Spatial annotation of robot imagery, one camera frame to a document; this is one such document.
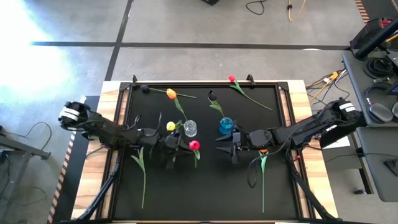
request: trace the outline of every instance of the headphones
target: headphones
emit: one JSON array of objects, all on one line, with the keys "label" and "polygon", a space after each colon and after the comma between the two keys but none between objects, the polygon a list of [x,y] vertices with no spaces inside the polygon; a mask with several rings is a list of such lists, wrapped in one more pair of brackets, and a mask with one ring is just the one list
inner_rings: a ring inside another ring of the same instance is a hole
[{"label": "headphones", "polygon": [[394,105],[392,105],[391,110],[387,108],[386,106],[380,104],[380,103],[371,103],[369,99],[369,92],[373,89],[378,89],[378,90],[386,90],[391,87],[390,83],[386,82],[376,82],[373,83],[367,90],[366,90],[366,99],[368,103],[370,104],[369,107],[369,115],[370,117],[378,122],[378,123],[386,123],[390,122],[392,120],[398,121],[398,102],[395,102]]}]

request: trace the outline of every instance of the orange tulip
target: orange tulip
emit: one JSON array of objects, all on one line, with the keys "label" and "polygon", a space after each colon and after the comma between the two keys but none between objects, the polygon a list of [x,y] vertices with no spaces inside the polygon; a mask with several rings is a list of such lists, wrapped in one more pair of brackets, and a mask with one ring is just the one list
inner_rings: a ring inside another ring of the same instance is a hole
[{"label": "orange tulip", "polygon": [[169,96],[169,98],[172,100],[174,100],[177,97],[176,92],[172,89],[167,89],[166,93],[167,93],[167,96]]}]

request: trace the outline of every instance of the red tulip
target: red tulip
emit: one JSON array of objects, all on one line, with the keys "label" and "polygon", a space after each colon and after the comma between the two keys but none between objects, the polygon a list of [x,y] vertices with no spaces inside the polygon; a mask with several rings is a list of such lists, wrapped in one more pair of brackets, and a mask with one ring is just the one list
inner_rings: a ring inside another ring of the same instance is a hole
[{"label": "red tulip", "polygon": [[234,76],[234,75],[228,75],[228,79],[229,79],[231,82],[235,82],[235,76]]},{"label": "red tulip", "polygon": [[193,151],[199,150],[200,144],[198,141],[192,141],[189,143],[189,148]]}]

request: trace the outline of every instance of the black bracket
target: black bracket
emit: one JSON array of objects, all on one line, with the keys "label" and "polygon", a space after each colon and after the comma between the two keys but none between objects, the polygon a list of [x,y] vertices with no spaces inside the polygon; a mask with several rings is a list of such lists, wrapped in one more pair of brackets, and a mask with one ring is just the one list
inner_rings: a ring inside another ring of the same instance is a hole
[{"label": "black bracket", "polygon": [[120,83],[119,91],[127,90],[127,88],[129,88],[130,85],[131,85],[131,83],[128,83],[128,82]]},{"label": "black bracket", "polygon": [[246,80],[250,81],[250,88],[254,88],[256,87],[256,82],[253,79],[253,76],[251,74],[248,75],[248,77],[246,78]]},{"label": "black bracket", "polygon": [[283,90],[288,91],[289,90],[289,84],[287,82],[277,82],[279,87],[281,87]]}]

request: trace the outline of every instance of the yellow cable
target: yellow cable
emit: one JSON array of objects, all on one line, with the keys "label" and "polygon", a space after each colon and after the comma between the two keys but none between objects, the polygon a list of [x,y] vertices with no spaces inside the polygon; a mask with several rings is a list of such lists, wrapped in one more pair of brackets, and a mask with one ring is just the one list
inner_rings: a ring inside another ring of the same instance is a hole
[{"label": "yellow cable", "polygon": [[323,80],[319,80],[319,81],[317,81],[317,82],[315,82],[315,83],[312,83],[311,85],[306,85],[305,87],[306,87],[306,88],[309,88],[309,87],[311,87],[311,86],[315,86],[315,85],[317,85],[317,84],[320,84],[321,82],[323,82]]},{"label": "yellow cable", "polygon": [[330,82],[328,82],[328,83],[326,83],[326,84],[324,84],[324,86],[311,98],[311,100],[310,100],[310,103],[311,103],[311,101],[313,101],[327,86],[329,86],[329,83],[330,84],[333,84],[333,82],[340,76],[340,75],[342,75],[343,74],[343,72],[341,72],[340,74],[339,73],[337,73],[337,72],[333,72],[328,78],[329,78],[329,80],[330,80]]},{"label": "yellow cable", "polygon": [[398,37],[398,34],[393,35],[392,37],[388,38],[388,39],[386,40],[386,42],[388,43],[388,42],[394,40],[394,39],[397,38],[397,37]]},{"label": "yellow cable", "polygon": [[294,19],[292,19],[292,9],[289,9],[289,13],[288,13],[288,14],[289,14],[289,20],[290,20],[290,21],[294,21],[294,20],[296,20],[296,19],[298,18],[298,16],[300,15],[300,13],[303,11],[303,8],[304,8],[304,5],[305,5],[305,1],[306,1],[306,0],[304,0],[303,4],[301,5],[301,9],[299,10],[297,16],[294,17]]},{"label": "yellow cable", "polygon": [[324,86],[317,92],[317,94],[315,94],[312,98],[311,98],[311,100],[310,100],[310,103],[311,103],[311,101],[313,101],[327,86],[328,86],[328,84],[329,83],[326,83],[326,84],[324,84]]}]

